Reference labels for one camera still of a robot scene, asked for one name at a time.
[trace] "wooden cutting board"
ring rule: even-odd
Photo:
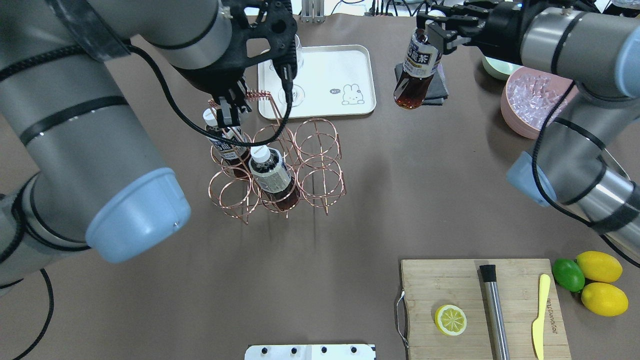
[[[494,359],[478,271],[485,264],[495,264],[511,359],[536,359],[531,323],[538,316],[540,274],[549,274],[552,279],[545,318],[545,360],[571,359],[548,259],[453,259],[402,260],[409,360]],[[463,334],[447,336],[436,328],[434,315],[444,304],[465,312],[467,329]]]

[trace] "plastic bottle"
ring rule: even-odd
[[[416,109],[422,105],[441,57],[438,49],[428,42],[426,30],[416,28],[409,41],[402,74],[394,90],[398,106]]]
[[[202,114],[202,117],[207,123],[207,127],[205,128],[206,131],[214,135],[227,139],[234,139],[239,142],[247,141],[239,126],[228,128],[225,134],[225,132],[218,127],[218,123],[211,113],[211,109],[206,109]],[[208,139],[213,144],[213,147],[218,150],[218,154],[220,154],[220,157],[227,165],[248,170],[249,160],[251,159],[251,153],[248,147],[233,146],[213,138]],[[236,168],[233,170],[235,177],[238,179],[246,179],[248,177],[248,174],[242,170]]]
[[[253,178],[280,210],[288,210],[298,203],[300,189],[276,149],[265,145],[251,148],[249,168]]]

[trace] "yellow knife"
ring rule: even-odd
[[[538,317],[531,325],[531,337],[533,338],[533,349],[539,360],[545,360],[545,351],[542,346],[542,338],[545,330],[545,310],[547,298],[549,297],[549,287],[551,278],[547,274],[540,275],[540,287],[538,288]]]

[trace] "bunny drawing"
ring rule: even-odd
[[[360,91],[358,84],[344,85],[344,94],[342,95],[342,105],[364,104],[364,97]]]

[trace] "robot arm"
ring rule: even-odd
[[[259,24],[248,23],[247,6],[260,8]],[[175,174],[102,63],[126,49],[117,42],[142,35],[195,87],[226,104],[218,118],[229,124],[250,111],[245,67],[275,59],[279,70],[294,72],[296,64],[288,1],[2,1],[0,19],[0,69],[75,44],[91,55],[0,77],[0,111],[40,168],[0,200],[0,295],[88,245],[108,261],[129,259],[189,219]],[[271,50],[249,58],[246,41],[257,37]],[[111,46],[98,46],[103,40]]]
[[[582,12],[564,1],[480,1],[443,9],[429,40],[447,54],[473,45],[487,56],[575,80],[579,94],[521,155],[509,181],[543,206],[554,201],[599,235],[640,256],[640,189],[602,160],[602,152],[640,117],[640,22]]]

